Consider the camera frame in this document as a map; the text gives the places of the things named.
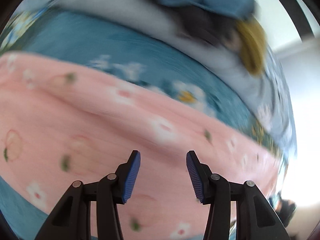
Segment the dark grey garment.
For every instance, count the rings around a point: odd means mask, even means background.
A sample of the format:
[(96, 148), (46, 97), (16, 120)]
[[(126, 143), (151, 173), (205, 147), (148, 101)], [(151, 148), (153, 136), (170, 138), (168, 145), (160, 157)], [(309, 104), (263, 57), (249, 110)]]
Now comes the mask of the dark grey garment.
[(233, 17), (206, 11), (195, 6), (174, 7), (177, 34), (214, 47), (224, 46), (238, 53), (242, 48)]

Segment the white black stripe wardrobe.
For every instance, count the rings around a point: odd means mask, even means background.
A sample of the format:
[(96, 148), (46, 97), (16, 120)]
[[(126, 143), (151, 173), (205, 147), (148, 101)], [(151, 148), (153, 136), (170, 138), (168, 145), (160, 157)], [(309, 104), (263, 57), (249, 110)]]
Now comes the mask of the white black stripe wardrobe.
[(255, 1), (255, 16), (274, 52), (319, 44), (319, 23), (303, 0)]

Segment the teal floral plush blanket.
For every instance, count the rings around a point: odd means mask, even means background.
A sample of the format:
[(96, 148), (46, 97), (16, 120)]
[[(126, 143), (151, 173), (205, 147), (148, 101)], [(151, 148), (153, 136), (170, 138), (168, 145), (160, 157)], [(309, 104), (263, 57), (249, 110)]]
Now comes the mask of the teal floral plush blanket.
[(167, 96), (282, 153), (241, 99), (187, 55), (122, 25), (60, 9), (24, 12), (1, 35), (1, 57), (27, 53), (84, 66)]

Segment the blue daisy print duvet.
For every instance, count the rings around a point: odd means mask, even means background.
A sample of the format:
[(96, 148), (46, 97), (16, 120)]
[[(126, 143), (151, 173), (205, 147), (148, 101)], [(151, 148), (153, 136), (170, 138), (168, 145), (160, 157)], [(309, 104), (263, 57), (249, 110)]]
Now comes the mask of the blue daisy print duvet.
[(156, 0), (23, 0), (17, 10), (35, 11), (48, 5), (120, 23), (187, 54), (229, 85), (274, 141), (288, 155), (296, 155), (296, 129), (289, 88), (280, 62), (268, 44), (265, 69), (261, 75), (253, 76), (244, 67), (240, 52), (179, 36), (174, 7), (166, 7)]

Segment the pink fleece pajama garment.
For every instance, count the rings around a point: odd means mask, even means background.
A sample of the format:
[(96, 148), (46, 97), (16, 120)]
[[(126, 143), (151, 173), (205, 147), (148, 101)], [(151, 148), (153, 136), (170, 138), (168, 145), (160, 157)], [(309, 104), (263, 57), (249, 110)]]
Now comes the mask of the pink fleece pajama garment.
[(188, 151), (235, 183), (274, 193), (279, 161), (215, 118), (114, 76), (27, 53), (1, 57), (1, 211), (34, 239), (75, 180), (91, 183), (133, 150), (141, 166), (119, 207), (126, 239), (188, 239), (209, 208), (194, 194)]

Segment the mustard knit garment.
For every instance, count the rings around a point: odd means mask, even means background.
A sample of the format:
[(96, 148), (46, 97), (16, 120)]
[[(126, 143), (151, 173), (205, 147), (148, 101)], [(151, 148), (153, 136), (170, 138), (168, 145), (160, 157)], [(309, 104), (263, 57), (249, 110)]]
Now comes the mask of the mustard knit garment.
[(266, 57), (265, 31), (255, 17), (237, 21), (236, 30), (241, 41), (240, 59), (249, 74), (259, 76), (263, 73)]

